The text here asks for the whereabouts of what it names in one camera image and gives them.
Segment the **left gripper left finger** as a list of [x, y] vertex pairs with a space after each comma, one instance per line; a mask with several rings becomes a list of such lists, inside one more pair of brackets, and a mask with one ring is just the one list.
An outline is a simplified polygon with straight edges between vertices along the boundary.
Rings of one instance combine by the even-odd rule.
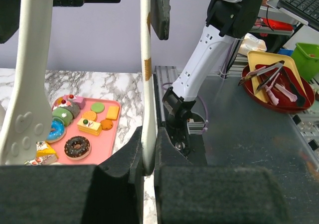
[[142, 223], [141, 132], [99, 165], [2, 166], [1, 223]]

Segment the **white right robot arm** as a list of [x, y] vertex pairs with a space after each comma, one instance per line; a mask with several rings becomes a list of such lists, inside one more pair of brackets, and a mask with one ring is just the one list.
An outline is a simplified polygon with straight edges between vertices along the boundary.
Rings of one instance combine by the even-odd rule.
[[[252, 27], [262, 0], [211, 0], [206, 26], [183, 75], [173, 83], [172, 93], [182, 103], [195, 100], [207, 76], [226, 58], [226, 50], [235, 39], [243, 37]], [[13, 11], [19, 17], [0, 33], [2, 42], [19, 32], [16, 74], [4, 122], [0, 132], [1, 164], [21, 164], [35, 157], [35, 143], [49, 132], [49, 104], [44, 92], [51, 34], [53, 0], [20, 0], [20, 5], [7, 3], [1, 9], [8, 18]], [[156, 128], [153, 91], [151, 87], [151, 35], [168, 38], [169, 0], [141, 0], [141, 59], [144, 75], [145, 111], [142, 128], [144, 160], [150, 163], [155, 151]]]

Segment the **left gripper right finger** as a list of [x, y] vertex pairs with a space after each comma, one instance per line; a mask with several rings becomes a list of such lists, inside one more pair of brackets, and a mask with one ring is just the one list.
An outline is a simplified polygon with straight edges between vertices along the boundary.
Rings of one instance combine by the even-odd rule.
[[281, 188], [262, 167], [189, 162], [158, 130], [154, 188], [160, 224], [289, 224]]

